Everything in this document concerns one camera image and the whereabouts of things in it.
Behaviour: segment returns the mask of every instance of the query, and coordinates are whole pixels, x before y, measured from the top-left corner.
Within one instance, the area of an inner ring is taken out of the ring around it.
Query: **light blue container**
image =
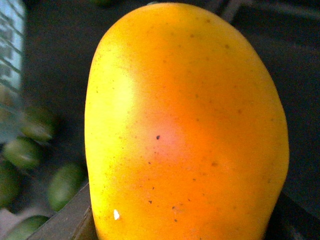
[[[0,0],[0,144],[17,136],[27,11],[20,0]]]

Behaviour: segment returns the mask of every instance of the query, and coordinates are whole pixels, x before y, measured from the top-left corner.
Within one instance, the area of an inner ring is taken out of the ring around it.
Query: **lime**
[[[26,240],[38,228],[43,225],[49,217],[42,215],[35,215],[26,218],[18,223],[4,238],[4,240]]]
[[[54,211],[58,212],[76,195],[86,175],[85,168],[73,162],[58,169],[48,187],[48,201]]]
[[[7,207],[21,192],[22,176],[9,161],[0,161],[0,208]]]
[[[43,148],[31,138],[18,136],[3,146],[2,154],[17,168],[31,170],[40,165]]]
[[[26,107],[21,132],[33,140],[47,142],[58,132],[59,118],[45,107]]]

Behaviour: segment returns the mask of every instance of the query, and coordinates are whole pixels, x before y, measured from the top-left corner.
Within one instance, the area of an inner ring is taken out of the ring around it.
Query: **mango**
[[[140,7],[94,54],[85,151],[100,240],[261,240],[289,164],[286,116],[233,26]]]

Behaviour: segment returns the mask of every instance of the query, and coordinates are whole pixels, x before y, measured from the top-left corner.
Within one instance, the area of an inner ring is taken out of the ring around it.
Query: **green lime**
[[[43,148],[31,138],[18,136],[3,146],[2,154],[17,168],[31,170],[40,165]]]
[[[53,176],[48,187],[48,202],[58,212],[79,191],[87,172],[77,163],[67,163]]]
[[[26,107],[21,132],[33,140],[47,142],[58,132],[59,118],[45,107]]]
[[[9,161],[0,161],[0,209],[5,208],[21,192],[22,176]]]
[[[38,228],[40,228],[49,217],[36,215],[26,218],[18,223],[3,240],[26,240]]]

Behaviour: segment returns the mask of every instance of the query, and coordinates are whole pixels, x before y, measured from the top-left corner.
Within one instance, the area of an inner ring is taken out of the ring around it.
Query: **white speck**
[[[120,218],[120,214],[117,209],[113,210],[114,220],[118,220]]]

